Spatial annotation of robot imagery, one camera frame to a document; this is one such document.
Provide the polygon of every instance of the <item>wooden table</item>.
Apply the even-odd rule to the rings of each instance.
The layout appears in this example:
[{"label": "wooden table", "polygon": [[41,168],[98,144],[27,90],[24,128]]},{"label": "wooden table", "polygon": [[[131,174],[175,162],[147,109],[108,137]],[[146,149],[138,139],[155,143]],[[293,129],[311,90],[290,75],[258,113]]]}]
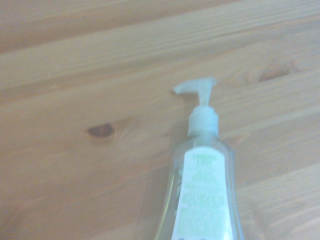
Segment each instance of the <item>wooden table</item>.
[{"label": "wooden table", "polygon": [[319,13],[319,0],[1,0],[0,239],[152,240],[198,104],[172,88],[215,76],[246,240],[319,240]]}]

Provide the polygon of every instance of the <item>wood knot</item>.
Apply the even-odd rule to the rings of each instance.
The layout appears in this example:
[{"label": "wood knot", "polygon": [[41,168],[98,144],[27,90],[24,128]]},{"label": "wood knot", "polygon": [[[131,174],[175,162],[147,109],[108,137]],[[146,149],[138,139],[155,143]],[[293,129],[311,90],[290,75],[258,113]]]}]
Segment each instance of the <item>wood knot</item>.
[{"label": "wood knot", "polygon": [[115,129],[110,123],[105,123],[99,126],[91,127],[87,132],[94,138],[107,138],[114,134]]},{"label": "wood knot", "polygon": [[270,66],[267,71],[265,71],[261,77],[259,82],[280,78],[282,76],[289,74],[290,68],[285,65],[275,65]]}]

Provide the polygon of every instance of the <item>soap dispenser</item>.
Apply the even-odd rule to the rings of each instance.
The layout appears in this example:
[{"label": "soap dispenser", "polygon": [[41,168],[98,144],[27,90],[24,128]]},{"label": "soap dispenser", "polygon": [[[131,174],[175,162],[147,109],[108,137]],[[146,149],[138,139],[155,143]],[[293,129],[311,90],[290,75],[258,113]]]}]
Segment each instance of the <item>soap dispenser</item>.
[{"label": "soap dispenser", "polygon": [[209,106],[215,78],[176,86],[195,93],[199,106],[189,117],[188,139],[177,145],[163,211],[154,240],[243,240],[237,209],[234,155],[218,138],[218,115]]}]

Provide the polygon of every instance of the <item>pump nozzle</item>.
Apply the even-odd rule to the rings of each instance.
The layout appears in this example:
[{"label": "pump nozzle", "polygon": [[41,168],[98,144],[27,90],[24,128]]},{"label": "pump nozzle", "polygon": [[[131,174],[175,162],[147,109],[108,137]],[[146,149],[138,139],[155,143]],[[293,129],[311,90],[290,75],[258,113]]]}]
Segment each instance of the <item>pump nozzle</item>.
[{"label": "pump nozzle", "polygon": [[176,94],[198,94],[199,105],[208,106],[211,89],[217,84],[214,77],[185,81],[176,86],[173,91]]},{"label": "pump nozzle", "polygon": [[218,135],[218,115],[209,106],[211,89],[217,84],[214,77],[185,81],[176,86],[173,91],[176,94],[198,94],[199,106],[197,106],[189,118],[188,136],[211,133]]}]

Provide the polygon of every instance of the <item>white label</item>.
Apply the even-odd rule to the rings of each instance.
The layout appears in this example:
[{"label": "white label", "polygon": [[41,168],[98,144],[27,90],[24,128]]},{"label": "white label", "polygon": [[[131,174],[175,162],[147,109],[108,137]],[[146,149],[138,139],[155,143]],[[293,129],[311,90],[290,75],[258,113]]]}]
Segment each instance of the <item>white label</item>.
[{"label": "white label", "polygon": [[196,147],[184,155],[171,240],[233,240],[225,157],[214,148]]}]

